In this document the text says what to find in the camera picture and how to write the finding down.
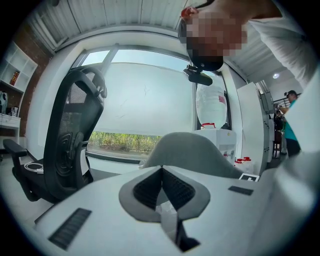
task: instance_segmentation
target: person in teal shirt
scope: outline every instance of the person in teal shirt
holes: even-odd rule
[[[290,90],[288,93],[286,93],[286,97],[288,98],[289,102],[291,103],[291,105],[289,107],[289,108],[291,108],[294,105],[294,103],[296,102],[298,95],[294,90]],[[276,105],[276,108],[284,114],[286,114],[286,112],[289,110],[289,108],[283,107],[278,104]],[[286,140],[286,149],[288,151],[288,156],[292,157],[292,156],[299,154],[300,145],[299,145],[299,142],[295,136],[295,133],[292,130],[289,123],[285,124],[284,137]]]

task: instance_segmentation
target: white window shade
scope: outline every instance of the white window shade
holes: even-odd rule
[[[136,63],[112,63],[107,98],[95,131],[163,136],[193,130],[192,84],[183,72]]]

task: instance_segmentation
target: black mesh chair back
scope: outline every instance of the black mesh chair back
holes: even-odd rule
[[[59,87],[43,157],[46,187],[58,200],[93,181],[85,153],[106,96],[105,80],[93,67],[71,71]]]

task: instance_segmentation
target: ceiling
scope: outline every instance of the ceiling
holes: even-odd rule
[[[47,48],[55,51],[72,38],[114,25],[160,26],[177,36],[175,30],[181,10],[204,2],[206,0],[60,0],[53,7],[49,1],[39,6],[29,23]],[[225,62],[252,82],[285,70],[249,24],[247,31],[247,44],[234,56],[226,57]]]

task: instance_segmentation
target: white cabinet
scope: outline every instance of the white cabinet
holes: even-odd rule
[[[237,90],[242,117],[242,157],[250,157],[254,174],[266,168],[269,151],[269,115],[262,106],[256,85],[252,82]]]
[[[0,80],[8,87],[24,93],[37,64],[14,42],[8,47],[0,64]]]

